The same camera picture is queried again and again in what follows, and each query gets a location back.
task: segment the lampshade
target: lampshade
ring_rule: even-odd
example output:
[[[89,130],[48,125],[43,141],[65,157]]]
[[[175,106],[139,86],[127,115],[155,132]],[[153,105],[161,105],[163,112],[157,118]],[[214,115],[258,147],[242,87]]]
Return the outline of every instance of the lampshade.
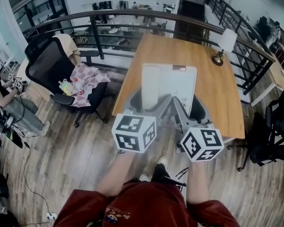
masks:
[[[234,31],[227,28],[220,37],[218,45],[225,51],[232,52],[236,39],[237,39],[237,34]]]

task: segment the table lamp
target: table lamp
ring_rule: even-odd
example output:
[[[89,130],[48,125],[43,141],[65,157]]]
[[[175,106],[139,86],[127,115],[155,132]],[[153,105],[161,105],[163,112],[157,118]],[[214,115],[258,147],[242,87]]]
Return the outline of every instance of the table lamp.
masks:
[[[224,31],[218,41],[218,45],[222,48],[222,51],[212,55],[212,62],[214,64],[216,64],[217,66],[223,65],[224,50],[232,52],[236,39],[237,34],[234,31],[228,28]]]

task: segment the gray pants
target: gray pants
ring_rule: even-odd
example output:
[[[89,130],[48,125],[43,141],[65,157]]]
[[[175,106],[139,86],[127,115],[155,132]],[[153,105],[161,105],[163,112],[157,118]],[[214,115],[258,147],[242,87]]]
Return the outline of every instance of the gray pants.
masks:
[[[15,125],[17,127],[27,129],[30,132],[39,134],[44,125],[35,115],[38,111],[38,107],[34,104],[34,102],[28,99],[23,98],[22,101],[20,98],[15,97],[8,105],[3,107],[3,111],[11,114],[15,118],[15,121],[18,121],[21,119],[24,110],[23,118],[19,122],[15,123]]]

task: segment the pink and white cloth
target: pink and white cloth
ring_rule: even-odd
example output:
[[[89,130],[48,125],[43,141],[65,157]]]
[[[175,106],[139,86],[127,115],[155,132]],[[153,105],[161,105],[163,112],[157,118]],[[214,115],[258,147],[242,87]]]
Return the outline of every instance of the pink and white cloth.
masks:
[[[87,98],[92,93],[92,89],[96,88],[100,82],[110,82],[106,73],[100,73],[98,68],[87,67],[84,63],[75,66],[70,79],[74,87],[77,83],[83,85],[84,93],[82,95],[79,93],[72,95],[75,98],[72,106],[78,108],[90,106]]]

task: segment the office chair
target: office chair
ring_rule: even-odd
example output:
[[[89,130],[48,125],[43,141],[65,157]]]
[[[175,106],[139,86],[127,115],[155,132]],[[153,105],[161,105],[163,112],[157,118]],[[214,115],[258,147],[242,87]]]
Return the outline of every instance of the office chair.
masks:
[[[284,160],[284,145],[281,145],[284,142],[284,91],[266,107],[265,118],[255,113],[251,132],[245,135],[247,143],[238,146],[248,150],[243,166],[238,168],[239,172],[244,169],[248,157],[259,166],[275,162],[276,159]],[[277,143],[276,136],[281,137]]]
[[[33,82],[45,87],[53,95],[50,97],[60,105],[67,107],[71,112],[78,111],[75,120],[75,127],[79,126],[79,120],[83,113],[96,113],[96,115],[104,122],[103,118],[97,111],[103,98],[112,96],[105,95],[107,82],[101,82],[92,90],[92,94],[88,96],[91,106],[88,107],[72,107],[75,98],[63,95],[59,88],[58,81],[69,79],[74,69],[74,65],[65,54],[61,42],[58,38],[48,37],[42,42],[41,40],[33,40],[25,49],[27,57],[29,57],[29,65],[26,68],[26,76]]]

